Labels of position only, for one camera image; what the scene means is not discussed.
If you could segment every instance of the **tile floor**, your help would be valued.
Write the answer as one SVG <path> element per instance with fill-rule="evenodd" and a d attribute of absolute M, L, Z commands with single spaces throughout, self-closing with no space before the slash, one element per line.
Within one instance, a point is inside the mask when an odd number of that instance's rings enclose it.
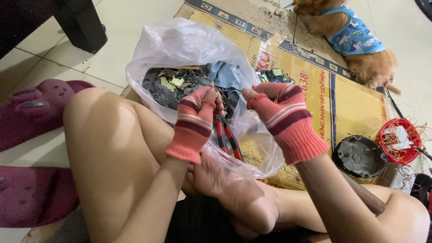
<path fill-rule="evenodd" d="M 286 6 L 291 0 L 275 2 Z M 120 94 L 127 85 L 124 69 L 132 58 L 142 26 L 173 17 L 183 1 L 93 0 L 93 3 L 107 29 L 106 45 L 96 55 L 73 47 L 57 21 L 49 19 L 0 60 L 0 103 L 5 102 L 6 94 L 48 78 L 86 80 Z M 395 84 L 403 95 L 394 99 L 402 113 L 416 124 L 429 122 L 432 119 L 432 113 L 427 110 L 432 99 L 429 96 L 432 22 L 413 0 L 350 0 L 348 3 L 399 60 Z M 389 115 L 394 117 L 396 113 L 389 109 Z M 432 130 L 426 133 L 432 137 Z M 0 164 L 68 166 L 62 129 L 45 134 L 43 140 L 46 143 L 30 140 L 0 153 Z M 432 142 L 425 144 L 432 151 Z M 422 172 L 422 165 L 429 167 L 432 163 L 418 160 L 413 165 L 417 172 Z M 0 228 L 0 239 L 2 243 L 19 243 L 27 232 L 28 229 Z"/>

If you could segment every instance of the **red container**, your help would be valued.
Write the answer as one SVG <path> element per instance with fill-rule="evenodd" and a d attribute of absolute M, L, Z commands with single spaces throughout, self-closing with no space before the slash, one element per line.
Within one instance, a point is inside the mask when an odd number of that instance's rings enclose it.
<path fill-rule="evenodd" d="M 415 149 L 414 147 L 404 149 L 404 151 L 406 151 L 407 153 L 404 154 L 400 160 L 396 160 L 393 157 L 393 155 L 391 154 L 391 152 L 387 149 L 387 146 L 383 143 L 384 139 L 383 139 L 382 135 L 383 135 L 384 131 L 388 127 L 390 127 L 390 125 L 402 126 L 405 130 L 415 131 L 415 132 L 412 132 L 411 134 L 408 134 L 408 139 L 410 141 L 412 141 L 414 143 L 414 145 L 416 145 L 417 147 L 422 146 L 422 140 L 420 138 L 419 133 L 414 128 L 413 124 L 405 118 L 395 118 L 395 119 L 389 120 L 386 124 L 384 124 L 384 126 L 382 126 L 382 128 L 378 132 L 377 142 L 382 147 L 384 152 L 388 155 L 388 162 L 396 162 L 396 163 L 402 164 L 402 165 L 411 163 L 419 155 L 419 151 L 417 149 Z"/>

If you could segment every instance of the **hand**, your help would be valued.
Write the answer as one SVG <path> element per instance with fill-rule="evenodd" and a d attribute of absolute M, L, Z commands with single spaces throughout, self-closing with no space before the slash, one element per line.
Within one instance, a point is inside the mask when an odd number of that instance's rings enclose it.
<path fill-rule="evenodd" d="M 213 130 L 213 115 L 225 116 L 222 99 L 211 86 L 200 87 L 178 104 L 174 137 L 165 153 L 192 163 L 201 163 L 200 151 Z"/>
<path fill-rule="evenodd" d="M 313 159 L 329 145 L 312 129 L 312 115 L 306 109 L 302 89 L 285 83 L 262 83 L 243 89 L 248 109 L 255 110 L 282 148 L 285 161 L 293 165 Z"/>

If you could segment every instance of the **dog shirt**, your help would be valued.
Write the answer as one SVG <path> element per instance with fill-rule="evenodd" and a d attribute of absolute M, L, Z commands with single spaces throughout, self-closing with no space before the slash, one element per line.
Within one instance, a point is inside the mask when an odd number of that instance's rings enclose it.
<path fill-rule="evenodd" d="M 327 37 L 333 49 L 342 56 L 352 54 L 377 53 L 384 51 L 384 45 L 378 41 L 375 35 L 366 27 L 366 24 L 354 13 L 354 11 L 343 4 L 337 9 L 326 11 L 322 16 L 343 12 L 348 15 L 348 22 L 336 34 Z"/>

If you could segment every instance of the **foot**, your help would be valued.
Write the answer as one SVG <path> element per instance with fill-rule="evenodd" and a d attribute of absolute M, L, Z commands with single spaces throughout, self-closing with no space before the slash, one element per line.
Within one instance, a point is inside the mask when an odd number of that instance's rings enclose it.
<path fill-rule="evenodd" d="M 207 154 L 201 156 L 201 161 L 200 165 L 190 166 L 186 175 L 199 193 L 218 198 L 252 231 L 266 234 L 273 230 L 279 210 L 272 187 L 238 177 Z"/>

